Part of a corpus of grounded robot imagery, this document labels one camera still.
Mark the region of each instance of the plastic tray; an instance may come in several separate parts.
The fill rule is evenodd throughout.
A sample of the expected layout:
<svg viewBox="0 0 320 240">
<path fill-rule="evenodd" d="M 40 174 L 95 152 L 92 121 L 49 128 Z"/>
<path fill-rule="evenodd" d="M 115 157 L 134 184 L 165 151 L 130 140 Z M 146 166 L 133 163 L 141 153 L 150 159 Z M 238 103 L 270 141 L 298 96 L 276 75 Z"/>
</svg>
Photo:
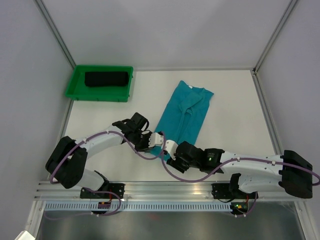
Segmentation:
<svg viewBox="0 0 320 240">
<path fill-rule="evenodd" d="M 127 72 L 129 82 L 127 86 L 87 87 L 85 72 Z M 77 65 L 65 95 L 77 101 L 127 102 L 133 72 L 132 66 Z"/>
</svg>

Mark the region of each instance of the white table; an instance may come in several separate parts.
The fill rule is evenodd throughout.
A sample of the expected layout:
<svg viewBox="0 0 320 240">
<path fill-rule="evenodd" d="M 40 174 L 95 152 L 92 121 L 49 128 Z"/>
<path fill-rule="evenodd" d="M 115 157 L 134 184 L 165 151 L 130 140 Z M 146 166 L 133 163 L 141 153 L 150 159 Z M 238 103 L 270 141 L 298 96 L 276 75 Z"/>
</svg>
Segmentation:
<svg viewBox="0 0 320 240">
<path fill-rule="evenodd" d="M 214 93 L 196 141 L 198 148 L 221 148 L 229 152 L 274 155 L 271 139 L 249 70 L 139 71 L 135 72 L 129 102 L 75 101 L 66 128 L 72 139 L 106 129 L 115 121 L 131 118 L 138 112 L 154 131 L 180 80 Z M 87 160 L 86 168 L 97 170 L 110 181 L 175 181 L 160 159 L 139 158 L 126 144 L 108 148 Z M 199 179 L 205 173 L 190 168 L 185 179 Z M 216 174 L 208 181 L 229 180 Z"/>
</svg>

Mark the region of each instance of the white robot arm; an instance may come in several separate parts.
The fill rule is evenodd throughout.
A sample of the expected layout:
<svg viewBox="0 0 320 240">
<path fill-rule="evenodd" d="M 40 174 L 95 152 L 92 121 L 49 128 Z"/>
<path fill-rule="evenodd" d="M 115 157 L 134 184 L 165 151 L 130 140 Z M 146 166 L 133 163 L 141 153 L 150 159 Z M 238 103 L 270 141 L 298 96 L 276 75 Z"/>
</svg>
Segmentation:
<svg viewBox="0 0 320 240">
<path fill-rule="evenodd" d="M 78 185 L 94 191 L 108 190 L 109 181 L 99 172 L 85 169 L 86 160 L 107 148 L 124 143 L 123 136 L 125 136 L 134 145 L 137 152 L 164 146 L 164 154 L 170 156 L 166 164 L 182 173 L 189 168 L 198 168 L 201 172 L 209 174 L 218 167 L 217 173 L 231 175 L 227 194 L 231 193 L 235 198 L 259 191 L 283 190 L 299 198 L 312 197 L 311 174 L 276 164 L 285 161 L 312 171 L 312 165 L 293 151 L 286 150 L 284 155 L 257 157 L 216 148 L 202 150 L 186 141 L 177 144 L 168 139 L 164 143 L 164 136 L 161 133 L 146 130 L 148 126 L 148 120 L 139 113 L 135 113 L 131 119 L 117 121 L 104 131 L 88 137 L 72 140 L 65 136 L 53 151 L 46 164 L 46 169 L 51 174 L 56 171 L 55 179 L 66 189 Z M 67 156 L 66 161 L 61 164 L 71 149 L 74 149 L 72 155 Z M 250 159 L 268 160 L 269 162 Z"/>
</svg>

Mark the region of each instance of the white wall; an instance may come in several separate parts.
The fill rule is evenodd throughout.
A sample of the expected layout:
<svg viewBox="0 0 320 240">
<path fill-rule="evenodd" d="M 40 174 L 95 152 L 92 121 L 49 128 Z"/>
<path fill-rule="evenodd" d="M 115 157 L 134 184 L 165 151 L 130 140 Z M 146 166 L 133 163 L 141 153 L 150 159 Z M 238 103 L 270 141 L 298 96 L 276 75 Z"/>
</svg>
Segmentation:
<svg viewBox="0 0 320 240">
<path fill-rule="evenodd" d="M 259 71 L 284 149 L 320 173 L 320 1 L 299 1 Z M 310 207 L 320 229 L 320 188 Z"/>
<path fill-rule="evenodd" d="M 77 64 L 253 68 L 290 0 L 43 0 Z"/>
<path fill-rule="evenodd" d="M 46 175 L 72 69 L 32 0 L 2 0 L 0 31 L 0 238 L 13 240 Z"/>
</svg>

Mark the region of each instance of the blue cloth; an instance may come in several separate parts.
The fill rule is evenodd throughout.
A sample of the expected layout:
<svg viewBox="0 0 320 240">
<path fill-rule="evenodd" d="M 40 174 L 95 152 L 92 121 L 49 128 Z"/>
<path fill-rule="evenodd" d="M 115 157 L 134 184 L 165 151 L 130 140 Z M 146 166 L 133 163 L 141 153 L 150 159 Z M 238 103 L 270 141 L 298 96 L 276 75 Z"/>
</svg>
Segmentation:
<svg viewBox="0 0 320 240">
<path fill-rule="evenodd" d="M 163 131 L 167 140 L 173 140 L 177 144 L 183 141 L 195 144 L 213 95 L 204 88 L 190 88 L 184 81 L 180 81 L 155 132 Z M 151 150 L 151 154 L 156 156 L 160 151 L 161 148 L 157 146 Z"/>
</svg>

